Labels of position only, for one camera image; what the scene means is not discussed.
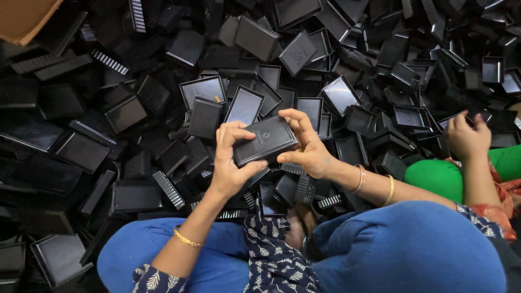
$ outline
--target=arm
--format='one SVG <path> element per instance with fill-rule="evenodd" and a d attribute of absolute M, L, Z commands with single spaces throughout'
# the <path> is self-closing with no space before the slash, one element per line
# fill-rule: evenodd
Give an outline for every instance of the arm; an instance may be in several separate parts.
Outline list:
<path fill-rule="evenodd" d="M 465 204 L 501 205 L 488 164 L 492 134 L 480 114 L 474 119 L 476 130 L 472 130 L 465 121 L 467 114 L 463 111 L 450 119 L 447 131 L 451 151 L 463 166 Z"/>
<path fill-rule="evenodd" d="M 335 181 L 347 190 L 354 191 L 358 187 L 360 170 L 357 167 L 340 162 L 327 151 L 305 113 L 286 109 L 279 111 L 279 115 L 286 118 L 286 121 L 295 130 L 300 145 L 297 151 L 280 154 L 277 158 L 279 163 L 298 163 L 312 177 Z M 390 179 L 369 171 L 366 171 L 366 174 L 366 183 L 357 195 L 375 205 L 383 205 L 389 197 Z M 456 204 L 448 199 L 395 180 L 391 203 L 404 200 L 428 200 L 456 210 Z"/>
<path fill-rule="evenodd" d="M 217 149 L 212 184 L 203 200 L 179 228 L 179 234 L 191 242 L 204 243 L 212 223 L 226 202 L 242 188 L 253 175 L 264 169 L 266 161 L 250 162 L 238 169 L 233 162 L 233 143 L 236 139 L 253 139 L 254 133 L 241 129 L 246 125 L 234 121 L 222 124 L 216 132 Z M 172 276 L 190 276 L 200 248 L 182 242 L 175 235 L 161 249 L 152 266 Z"/>

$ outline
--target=orange patterned fabric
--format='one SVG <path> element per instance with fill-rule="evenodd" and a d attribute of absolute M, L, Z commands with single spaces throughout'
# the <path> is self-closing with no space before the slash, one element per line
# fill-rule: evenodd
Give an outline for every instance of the orange patterned fabric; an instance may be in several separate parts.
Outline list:
<path fill-rule="evenodd" d="M 446 161 L 458 164 L 452 158 Z M 486 217 L 491 222 L 498 223 L 503 229 L 503 238 L 507 241 L 515 241 L 517 234 L 510 224 L 510 219 L 520 214 L 518 207 L 521 205 L 521 179 L 503 182 L 489 158 L 490 173 L 494 180 L 495 189 L 501 200 L 501 206 L 491 204 L 475 204 L 469 206 L 476 214 Z"/>

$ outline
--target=green fabric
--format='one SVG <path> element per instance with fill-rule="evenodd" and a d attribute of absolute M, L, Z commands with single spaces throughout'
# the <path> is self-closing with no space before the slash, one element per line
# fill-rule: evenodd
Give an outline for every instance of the green fabric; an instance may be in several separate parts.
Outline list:
<path fill-rule="evenodd" d="M 403 181 L 459 204 L 463 203 L 462 174 L 458 167 L 449 162 L 419 161 L 407 168 Z"/>
<path fill-rule="evenodd" d="M 489 157 L 501 180 L 511 181 L 521 178 L 521 144 L 490 150 Z"/>
<path fill-rule="evenodd" d="M 490 150 L 489 157 L 503 181 L 521 178 L 521 145 Z M 449 162 L 419 161 L 407 168 L 403 181 L 463 203 L 463 176 L 460 169 Z"/>

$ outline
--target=pile of black plastic boxes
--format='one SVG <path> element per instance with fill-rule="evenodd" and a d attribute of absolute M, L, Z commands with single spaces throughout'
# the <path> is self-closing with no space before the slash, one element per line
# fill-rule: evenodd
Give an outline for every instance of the pile of black plastic boxes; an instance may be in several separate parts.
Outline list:
<path fill-rule="evenodd" d="M 0 291 L 106 291 L 104 243 L 190 214 L 224 122 L 272 134 L 235 149 L 239 166 L 270 160 L 218 218 L 238 223 L 256 199 L 320 221 L 373 208 L 274 160 L 296 143 L 280 109 L 398 180 L 450 156 L 442 133 L 464 109 L 493 148 L 520 144 L 520 39 L 519 0 L 66 0 L 28 46 L 0 43 Z"/>

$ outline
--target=forearm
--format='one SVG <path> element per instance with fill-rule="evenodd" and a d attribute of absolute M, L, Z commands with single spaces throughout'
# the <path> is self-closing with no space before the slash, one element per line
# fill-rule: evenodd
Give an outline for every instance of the forearm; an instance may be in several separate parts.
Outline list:
<path fill-rule="evenodd" d="M 342 185 L 345 189 L 353 191 L 360 183 L 360 169 L 344 162 L 334 160 L 331 163 L 327 177 L 328 179 Z M 357 195 L 374 205 L 382 206 L 389 197 L 390 189 L 391 181 L 388 177 L 366 171 L 366 182 Z M 446 198 L 425 189 L 395 180 L 391 203 L 405 200 L 433 201 L 456 210 L 456 204 Z"/>
<path fill-rule="evenodd" d="M 192 242 L 204 243 L 215 218 L 225 204 L 224 197 L 208 190 L 195 210 L 179 227 L 179 233 Z M 190 276 L 200 250 L 201 248 L 188 245 L 173 235 L 152 261 L 152 266 L 172 276 L 185 278 Z"/>
<path fill-rule="evenodd" d="M 465 182 L 464 200 L 466 205 L 483 203 L 501 205 L 495 190 L 494 180 L 490 174 L 486 154 L 471 156 L 463 162 L 463 179 Z"/>

